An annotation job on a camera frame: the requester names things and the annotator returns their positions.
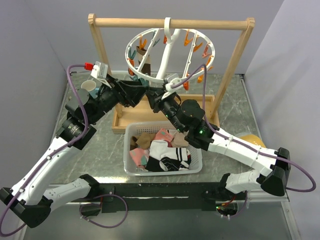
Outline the orange clothes peg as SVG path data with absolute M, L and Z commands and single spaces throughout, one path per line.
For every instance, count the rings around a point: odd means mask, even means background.
M 183 88 L 184 88 L 186 91 L 189 90 L 189 88 L 190 88 L 190 83 L 189 83 L 188 80 L 183 83 Z
M 139 37 L 139 45 L 138 45 L 138 48 L 139 48 L 140 50 L 143 50 L 143 49 L 145 48 L 147 42 L 148 42 L 148 40 L 147 40 L 147 39 L 144 39 L 143 36 L 141 35 L 141 36 Z
M 127 60 L 129 61 L 130 65 L 131 65 L 132 67 L 135 66 L 135 61 L 134 61 L 134 59 L 128 58 Z M 135 75 L 135 73 L 132 71 L 132 69 L 131 69 L 130 67 L 128 68 L 128 73 L 129 73 L 129 75 L 132 76 L 132 77 Z

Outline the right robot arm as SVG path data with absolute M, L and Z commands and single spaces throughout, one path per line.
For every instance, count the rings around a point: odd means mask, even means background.
M 223 175 L 218 188 L 223 199 L 258 189 L 278 197 L 285 195 L 291 170 L 287 149 L 261 147 L 207 123 L 205 111 L 194 99 L 177 102 L 180 97 L 176 93 L 165 97 L 164 90 L 160 88 L 149 89 L 145 95 L 152 111 L 162 112 L 191 146 L 225 155 L 251 167 L 251 171 Z

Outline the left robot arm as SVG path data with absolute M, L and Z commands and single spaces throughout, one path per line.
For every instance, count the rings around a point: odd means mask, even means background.
M 77 155 L 96 133 L 94 125 L 117 104 L 135 107 L 149 87 L 137 81 L 108 76 L 97 97 L 87 90 L 75 89 L 65 108 L 67 118 L 56 132 L 50 146 L 35 166 L 14 186 L 3 187 L 0 199 L 30 228 L 43 223 L 49 214 L 77 199 L 94 201 L 99 195 L 99 182 L 83 174 L 71 183 L 49 189 L 55 175 L 68 160 Z

